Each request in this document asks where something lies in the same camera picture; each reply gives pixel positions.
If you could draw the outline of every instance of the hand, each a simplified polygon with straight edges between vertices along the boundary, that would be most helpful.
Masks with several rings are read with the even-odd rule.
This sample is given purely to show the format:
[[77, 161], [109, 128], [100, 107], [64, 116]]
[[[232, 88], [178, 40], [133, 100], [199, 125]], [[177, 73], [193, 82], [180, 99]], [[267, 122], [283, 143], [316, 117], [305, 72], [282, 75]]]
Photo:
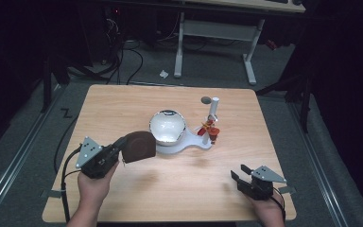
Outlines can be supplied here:
[[[275, 201], [271, 199], [268, 199], [267, 201], [256, 201], [247, 195], [245, 196], [252, 203], [255, 214], [266, 227], [285, 226], [282, 210]], [[280, 204], [283, 204], [283, 199], [278, 193], [273, 193], [272, 197]]]
[[80, 193], [80, 205], [86, 204], [90, 207], [100, 207], [107, 197], [110, 182], [119, 162], [117, 162], [101, 179], [90, 179], [85, 174], [78, 174], [78, 190]]
[[84, 173], [78, 174], [78, 191], [80, 200], [78, 210], [70, 218], [67, 227], [96, 226], [102, 202], [108, 196], [110, 183], [119, 162], [117, 162], [101, 179], [90, 179]]

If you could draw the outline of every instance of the black cable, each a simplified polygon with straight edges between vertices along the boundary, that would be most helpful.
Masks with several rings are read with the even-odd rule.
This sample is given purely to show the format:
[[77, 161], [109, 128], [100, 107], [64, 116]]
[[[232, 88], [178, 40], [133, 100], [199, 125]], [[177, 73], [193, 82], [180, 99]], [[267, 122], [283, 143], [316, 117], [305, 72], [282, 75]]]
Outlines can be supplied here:
[[130, 49], [130, 51], [132, 51], [132, 52], [134, 52], [134, 53], [136, 53], [136, 54], [138, 54], [138, 55], [140, 56], [140, 58], [141, 58], [141, 63], [140, 63], [140, 66], [137, 68], [137, 70], [136, 70], [133, 74], [131, 74], [131, 76], [129, 76], [129, 79], [128, 79], [128, 81], [126, 82], [126, 85], [129, 85], [129, 83], [130, 83], [130, 81], [131, 81], [132, 77], [134, 77], [134, 75], [136, 75], [136, 74], [137, 74], [137, 72], [138, 72], [138, 71], [141, 69], [141, 67], [143, 66], [143, 56], [142, 56], [140, 53], [138, 53], [137, 51], [135, 51], [135, 50]]
[[106, 82], [106, 84], [109, 84], [110, 82], [111, 82], [111, 80], [112, 80], [112, 77], [113, 77], [113, 75], [117, 72], [118, 74], [119, 74], [119, 67], [120, 67], [120, 60], [119, 60], [119, 57], [116, 55], [116, 62], [117, 62], [117, 66], [116, 66], [116, 68], [113, 70], [113, 72], [111, 73], [111, 75], [109, 76], [109, 78], [108, 78], [108, 80], [107, 80], [107, 82]]
[[80, 78], [81, 77], [85, 77], [85, 74], [81, 74], [81, 73], [75, 72], [75, 71], [71, 70], [70, 68], [67, 68], [66, 70], [67, 70], [67, 73], [68, 74], [71, 74], [73, 76], [80, 77]]
[[166, 39], [166, 40], [157, 41], [155, 44], [158, 44], [158, 45], [163, 46], [163, 47], [173, 47], [173, 46], [178, 45], [177, 40], [173, 41], [173, 39], [175, 39], [175, 38], [178, 38], [178, 36], [171, 37], [171, 38]]
[[273, 198], [273, 197], [270, 197], [270, 199], [271, 200], [273, 200], [278, 206], [279, 206], [279, 208], [281, 209], [281, 211], [282, 211], [282, 217], [283, 217], [283, 221], [285, 221], [285, 199], [283, 198], [283, 196], [282, 196], [282, 193], [278, 190], [278, 189], [276, 189], [276, 188], [273, 188], [281, 197], [282, 197], [282, 201], [283, 201], [283, 205], [281, 205], [278, 201], [276, 201], [276, 199], [275, 198]]
[[[120, 49], [121, 52], [120, 52], [120, 62], [123, 62], [123, 57], [124, 57], [124, 45], [122, 45], [122, 48]], [[118, 69], [118, 72], [117, 72], [117, 85], [120, 85], [120, 67]]]
[[73, 67], [75, 67], [80, 73], [74, 72], [70, 69], [68, 69], [68, 73], [78, 76], [78, 77], [82, 77], [82, 76], [89, 76], [92, 79], [97, 79], [97, 80], [108, 80], [106, 78], [103, 78], [102, 75], [107, 74], [109, 72], [111, 72], [112, 70], [116, 70], [116, 68], [118, 67], [118, 61], [116, 60], [117, 58], [117, 50], [120, 49], [120, 45], [123, 44], [123, 39], [125, 37], [125, 32], [119, 32], [118, 34], [115, 35], [115, 40], [117, 42], [115, 42], [115, 44], [113, 46], [111, 46], [111, 51], [110, 51], [110, 56], [109, 59], [111, 58], [112, 55], [113, 59], [112, 59], [112, 64], [111, 66], [109, 66], [106, 69], [103, 69], [102, 71], [99, 72], [93, 72], [90, 69], [87, 69], [86, 67], [84, 67], [83, 65], [80, 65], [76, 62], [70, 61], [66, 58], [64, 58], [63, 56], [59, 56], [60, 58], [62, 58], [65, 62], [67, 62], [69, 65], [72, 65]]
[[80, 172], [81, 170], [75, 170], [75, 171], [71, 171], [69, 173], [67, 173], [66, 175], [64, 175], [64, 178], [66, 179], [67, 176], [69, 176], [70, 174], [73, 174], [73, 173], [77, 173], [77, 172]]
[[70, 159], [72, 159], [73, 156], [79, 153], [80, 150], [81, 150], [81, 145], [67, 157], [63, 165], [63, 170], [61, 172], [60, 192], [61, 192], [61, 202], [63, 203], [63, 211], [66, 223], [69, 222], [70, 220], [69, 203], [67, 202], [67, 193], [66, 193], [66, 182], [64, 181], [66, 179], [66, 168], [67, 165], [69, 164]]
[[198, 48], [189, 48], [189, 47], [187, 47], [187, 45], [188, 45], [188, 43], [187, 42], [185, 42], [185, 44], [183, 44], [183, 48], [184, 49], [186, 49], [186, 50], [190, 50], [190, 51], [199, 51], [199, 50], [201, 50], [202, 48], [204, 48], [207, 44], [208, 44], [208, 39], [207, 38], [202, 38], [202, 37], [195, 37], [196, 39], [189, 39], [189, 41], [197, 41], [197, 42], [195, 42], [194, 44], [199, 44], [199, 43], [201, 43], [201, 46], [200, 47], [198, 47]]
[[160, 39], [160, 40], [157, 40], [156, 43], [158, 44], [158, 42], [160, 41], [166, 41], [166, 40], [169, 40], [169, 39], [173, 39], [175, 37], [179, 37], [178, 35], [174, 35], [176, 29], [178, 28], [178, 24], [179, 24], [179, 19], [181, 17], [181, 13], [178, 12], [177, 14], [177, 17], [176, 17], [176, 21], [175, 21], [175, 25], [173, 26], [173, 29], [172, 31], [170, 31], [169, 35], [167, 35], [166, 37]]
[[221, 45], [221, 46], [230, 46], [230, 45], [236, 45], [236, 44], [241, 44], [243, 43], [242, 41], [238, 41], [238, 40], [232, 40], [232, 41], [229, 41], [226, 43], [226, 44], [223, 44], [222, 42], [214, 42], [212, 41], [211, 39], [207, 41], [208, 44], [212, 44], [212, 45]]
[[57, 159], [58, 159], [58, 153], [59, 153], [59, 149], [61, 147], [61, 143], [63, 142], [64, 136], [67, 134], [67, 132], [70, 130], [70, 128], [76, 122], [77, 119], [78, 119], [78, 116], [76, 116], [75, 119], [73, 119], [73, 121], [67, 127], [66, 131], [63, 133], [63, 135], [61, 136], [61, 139], [60, 139], [60, 141], [58, 143], [57, 149], [55, 151], [55, 156], [54, 156], [54, 170], [55, 170], [56, 174], [58, 174], [58, 171], [59, 171], [59, 169], [57, 168]]

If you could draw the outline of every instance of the brown object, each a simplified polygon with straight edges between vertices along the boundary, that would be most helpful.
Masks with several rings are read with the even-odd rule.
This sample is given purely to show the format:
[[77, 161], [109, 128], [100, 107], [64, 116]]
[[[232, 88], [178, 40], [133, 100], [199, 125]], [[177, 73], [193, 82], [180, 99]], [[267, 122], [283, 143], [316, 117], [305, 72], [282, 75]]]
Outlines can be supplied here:
[[128, 143], [122, 150], [123, 161], [131, 163], [146, 158], [154, 157], [156, 154], [155, 137], [149, 131], [135, 131], [127, 136]]

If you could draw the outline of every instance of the white stand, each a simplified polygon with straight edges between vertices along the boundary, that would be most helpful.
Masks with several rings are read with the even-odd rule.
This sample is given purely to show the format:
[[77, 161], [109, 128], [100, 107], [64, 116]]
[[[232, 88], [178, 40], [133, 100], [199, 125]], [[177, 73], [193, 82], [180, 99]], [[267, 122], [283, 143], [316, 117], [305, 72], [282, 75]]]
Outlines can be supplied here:
[[203, 21], [184, 20], [184, 13], [181, 12], [179, 43], [176, 53], [175, 78], [182, 77], [182, 40], [184, 35], [230, 39], [251, 42], [247, 54], [243, 55], [243, 62], [246, 67], [247, 77], [251, 85], [256, 84], [255, 75], [252, 70], [251, 57], [254, 53], [259, 36], [264, 26], [264, 19], [259, 20], [257, 26], [238, 26], [231, 24], [211, 23]]
[[177, 145], [173, 146], [162, 146], [156, 145], [158, 152], [162, 154], [174, 154], [178, 153], [188, 147], [198, 147], [202, 149], [209, 149], [212, 146], [211, 140], [209, 139], [208, 132], [205, 132], [202, 136], [192, 133], [189, 129], [185, 129], [185, 136]]

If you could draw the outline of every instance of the wire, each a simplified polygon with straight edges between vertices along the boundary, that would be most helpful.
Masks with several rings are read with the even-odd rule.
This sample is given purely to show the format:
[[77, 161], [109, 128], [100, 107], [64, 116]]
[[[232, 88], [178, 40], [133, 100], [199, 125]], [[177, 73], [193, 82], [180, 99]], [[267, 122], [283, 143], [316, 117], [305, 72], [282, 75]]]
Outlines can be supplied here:
[[66, 175], [64, 175], [64, 178], [66, 178], [67, 176], [69, 176], [70, 174], [73, 174], [73, 173], [77, 173], [77, 172], [80, 172], [81, 170], [75, 170], [75, 171], [71, 171], [69, 173], [67, 173]]
[[130, 49], [130, 51], [132, 51], [132, 52], [134, 52], [134, 53], [136, 53], [136, 54], [138, 54], [140, 56], [141, 63], [140, 63], [140, 66], [137, 68], [137, 70], [133, 74], [131, 74], [131, 76], [129, 76], [129, 79], [126, 82], [126, 85], [129, 85], [131, 79], [137, 74], [137, 72], [141, 69], [141, 67], [143, 67], [143, 56], [140, 53], [138, 53], [137, 51], [133, 50], [133, 49]]
[[58, 153], [59, 153], [59, 149], [61, 147], [61, 143], [63, 142], [64, 136], [67, 134], [67, 132], [70, 130], [70, 128], [72, 127], [73, 124], [75, 124], [76, 120], [78, 119], [78, 115], [73, 119], [73, 121], [70, 123], [70, 125], [67, 127], [66, 131], [64, 131], [63, 135], [61, 136], [61, 139], [58, 143], [57, 149], [55, 151], [55, 156], [54, 156], [54, 170], [55, 173], [58, 174], [59, 169], [57, 168], [57, 159], [58, 159]]
[[73, 75], [78, 76], [78, 77], [89, 76], [89, 77], [91, 77], [93, 79], [108, 81], [108, 79], [103, 78], [101, 76], [111, 72], [112, 70], [116, 70], [116, 67], [118, 66], [118, 61], [116, 60], [117, 51], [120, 49], [119, 45], [123, 44], [122, 41], [123, 41], [124, 36], [125, 36], [125, 32], [119, 32], [119, 33], [116, 34], [114, 40], [117, 41], [117, 42], [115, 42], [114, 45], [111, 46], [109, 59], [112, 58], [112, 55], [114, 55], [114, 56], [113, 56], [112, 64], [108, 68], [103, 69], [102, 71], [99, 71], [99, 72], [93, 72], [93, 71], [87, 69], [86, 67], [84, 67], [83, 65], [79, 65], [76, 62], [69, 61], [66, 58], [62, 57], [66, 62], [69, 62], [70, 65], [73, 65], [73, 67], [75, 67], [78, 71], [80, 71], [81, 74], [77, 73], [77, 72], [74, 72], [74, 71], [72, 71], [70, 69], [68, 69], [68, 72], [70, 74], [73, 74]]
[[116, 59], [116, 62], [117, 62], [116, 68], [113, 70], [113, 72], [112, 72], [112, 73], [111, 73], [111, 75], [109, 76], [109, 78], [108, 78], [108, 80], [107, 80], [106, 84], [109, 84], [109, 83], [111, 82], [112, 77], [113, 77], [113, 75], [114, 75], [116, 72], [117, 72], [117, 75], [119, 75], [119, 68], [120, 68], [121, 61], [119, 60], [119, 57], [117, 56], [117, 54], [116, 54], [115, 59]]
[[73, 156], [79, 153], [80, 150], [81, 150], [81, 145], [80, 147], [75, 149], [72, 153], [70, 153], [70, 155], [67, 157], [66, 161], [64, 162], [63, 170], [61, 172], [61, 182], [60, 182], [61, 202], [63, 203], [63, 211], [66, 222], [69, 222], [70, 220], [69, 203], [67, 202], [67, 193], [66, 193], [66, 182], [64, 181], [66, 179], [66, 168], [67, 165], [69, 164], [69, 161], [73, 158]]
[[111, 28], [109, 28], [107, 34], [109, 34], [109, 32], [113, 29], [114, 26], [116, 26], [116, 34], [117, 34], [117, 32], [119, 32], [119, 26], [117, 25], [117, 23], [114, 20], [109, 19], [109, 18], [107, 19], [107, 21], [109, 21], [112, 25]]
[[273, 200], [278, 206], [279, 206], [279, 208], [281, 209], [281, 211], [282, 211], [282, 216], [283, 216], [283, 221], [285, 221], [285, 198], [283, 198], [283, 196], [282, 196], [282, 193], [278, 190], [278, 189], [276, 189], [276, 188], [274, 188], [273, 187], [273, 189], [282, 197], [282, 202], [283, 202], [283, 205], [281, 205], [278, 201], [276, 201], [276, 199], [275, 198], [273, 198], [273, 197], [270, 197], [270, 199], [271, 200]]
[[[123, 62], [123, 57], [124, 57], [124, 50], [123, 50], [123, 47], [122, 47], [121, 52], [120, 52], [120, 62]], [[117, 72], [117, 79], [116, 80], [117, 80], [117, 85], [120, 85], [120, 67], [119, 67], [118, 72]]]
[[230, 45], [236, 45], [236, 44], [241, 44], [243, 43], [243, 41], [238, 41], [238, 40], [232, 40], [232, 41], [227, 41], [225, 42], [225, 44], [223, 42], [220, 42], [218, 39], [210, 39], [207, 41], [208, 44], [213, 44], [213, 45], [222, 45], [222, 46], [230, 46]]
[[166, 38], [163, 38], [163, 39], [161, 39], [161, 40], [158, 40], [158, 42], [160, 42], [160, 41], [165, 41], [165, 40], [169, 40], [169, 39], [173, 39], [174, 37], [177, 37], [177, 35], [173, 35], [173, 34], [175, 33], [176, 27], [178, 27], [178, 22], [179, 22], [180, 16], [181, 16], [181, 14], [180, 14], [180, 13], [178, 13], [178, 17], [176, 18], [175, 25], [173, 26], [173, 29], [172, 29], [172, 31], [169, 33], [169, 35], [167, 35], [167, 37], [166, 37]]
[[186, 50], [191, 50], [191, 51], [199, 51], [201, 50], [203, 47], [205, 47], [206, 45], [208, 44], [208, 39], [204, 38], [204, 41], [202, 42], [202, 45], [196, 49], [193, 49], [193, 48], [188, 48], [185, 44], [182, 46], [184, 49]]
[[171, 37], [167, 40], [161, 40], [159, 42], [156, 42], [156, 44], [158, 44], [160, 46], [164, 46], [164, 47], [173, 47], [178, 44], [178, 41], [173, 41], [175, 38], [177, 38], [177, 36]]
[[76, 76], [76, 77], [85, 77], [85, 74], [78, 73], [76, 71], [71, 70], [70, 68], [67, 68], [67, 73]]

